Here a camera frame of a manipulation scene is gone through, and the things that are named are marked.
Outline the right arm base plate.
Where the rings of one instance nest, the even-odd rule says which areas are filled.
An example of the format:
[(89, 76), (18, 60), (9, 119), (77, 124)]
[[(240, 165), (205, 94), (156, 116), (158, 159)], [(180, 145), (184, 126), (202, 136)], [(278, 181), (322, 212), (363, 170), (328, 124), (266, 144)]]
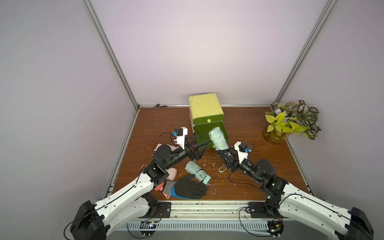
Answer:
[(248, 202), (246, 212), (251, 215), (251, 218), (280, 219), (282, 217), (276, 205), (266, 202)]

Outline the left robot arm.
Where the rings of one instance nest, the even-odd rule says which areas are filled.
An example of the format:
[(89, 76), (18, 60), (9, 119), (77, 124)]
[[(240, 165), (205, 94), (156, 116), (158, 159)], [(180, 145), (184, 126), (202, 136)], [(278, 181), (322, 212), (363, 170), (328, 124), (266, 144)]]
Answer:
[(200, 160), (209, 143), (197, 144), (197, 136), (181, 137), (184, 143), (172, 150), (160, 145), (153, 153), (153, 160), (139, 175), (114, 194), (95, 203), (86, 201), (64, 229), (75, 240), (105, 240), (114, 231), (141, 217), (156, 214), (158, 200), (150, 192), (169, 176), (168, 170), (184, 159)]

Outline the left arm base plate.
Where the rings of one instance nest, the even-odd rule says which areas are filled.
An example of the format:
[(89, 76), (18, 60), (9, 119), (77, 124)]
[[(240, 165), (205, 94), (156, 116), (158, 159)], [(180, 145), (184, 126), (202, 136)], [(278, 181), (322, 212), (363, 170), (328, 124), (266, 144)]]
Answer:
[(149, 211), (141, 217), (141, 219), (151, 218), (165, 218), (171, 217), (172, 203), (171, 202), (158, 202), (156, 205), (151, 206)]

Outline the dark green top drawer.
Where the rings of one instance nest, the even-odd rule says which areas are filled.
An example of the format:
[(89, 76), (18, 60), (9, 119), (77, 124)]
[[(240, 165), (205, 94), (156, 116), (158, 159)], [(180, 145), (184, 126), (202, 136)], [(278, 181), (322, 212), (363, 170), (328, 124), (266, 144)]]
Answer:
[(218, 114), (218, 115), (198, 115), (192, 118), (193, 125), (204, 125), (204, 124), (210, 124), (215, 122), (221, 122), (225, 118), (224, 114)]

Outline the dark green drawer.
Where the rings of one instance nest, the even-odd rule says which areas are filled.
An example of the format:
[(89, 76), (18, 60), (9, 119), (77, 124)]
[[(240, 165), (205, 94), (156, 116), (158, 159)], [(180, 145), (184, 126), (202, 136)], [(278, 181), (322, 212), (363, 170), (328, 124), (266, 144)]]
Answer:
[(214, 144), (209, 137), (209, 131), (211, 131), (215, 127), (219, 127), (221, 129), (227, 144), (229, 144), (230, 139), (223, 122), (214, 122), (214, 123), (193, 126), (194, 135), (199, 137), (197, 140), (197, 143), (201, 144), (201, 143), (208, 142), (209, 143), (208, 149), (212, 149)]
[(192, 118), (193, 125), (204, 125), (204, 124), (210, 124), (215, 122), (221, 122), (225, 118), (224, 114), (218, 114), (218, 115), (198, 115)]

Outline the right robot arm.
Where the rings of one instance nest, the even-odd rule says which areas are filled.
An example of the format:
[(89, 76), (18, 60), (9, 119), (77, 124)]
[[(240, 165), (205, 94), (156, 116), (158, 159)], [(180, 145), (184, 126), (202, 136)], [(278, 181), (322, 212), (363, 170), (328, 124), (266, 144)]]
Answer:
[(311, 227), (332, 240), (372, 240), (373, 227), (364, 211), (338, 207), (316, 198), (280, 178), (266, 159), (253, 164), (248, 153), (219, 150), (218, 155), (232, 172), (241, 171), (267, 196), (266, 211)]

